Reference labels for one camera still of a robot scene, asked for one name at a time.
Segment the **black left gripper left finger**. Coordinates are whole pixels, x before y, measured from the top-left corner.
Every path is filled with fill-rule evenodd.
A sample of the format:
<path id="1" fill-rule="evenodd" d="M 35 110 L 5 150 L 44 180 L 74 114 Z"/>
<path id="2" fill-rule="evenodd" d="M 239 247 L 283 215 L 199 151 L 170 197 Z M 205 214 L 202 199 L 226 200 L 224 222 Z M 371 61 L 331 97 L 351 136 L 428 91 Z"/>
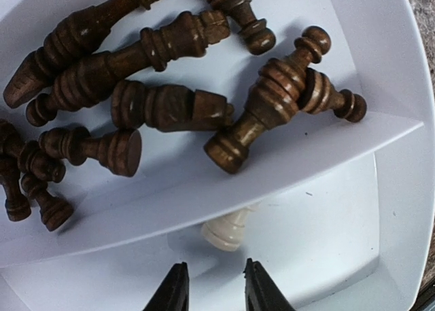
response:
<path id="1" fill-rule="evenodd" d="M 187 263 L 175 263 L 143 311 L 188 311 L 189 288 Z"/>

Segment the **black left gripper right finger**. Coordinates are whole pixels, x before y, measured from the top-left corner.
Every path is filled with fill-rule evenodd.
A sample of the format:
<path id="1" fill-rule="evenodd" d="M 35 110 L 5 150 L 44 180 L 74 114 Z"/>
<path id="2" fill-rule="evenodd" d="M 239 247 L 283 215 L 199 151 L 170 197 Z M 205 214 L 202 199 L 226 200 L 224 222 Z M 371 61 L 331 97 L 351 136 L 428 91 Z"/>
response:
<path id="1" fill-rule="evenodd" d="M 245 265 L 245 309 L 248 311 L 294 311 L 259 261 Z"/>

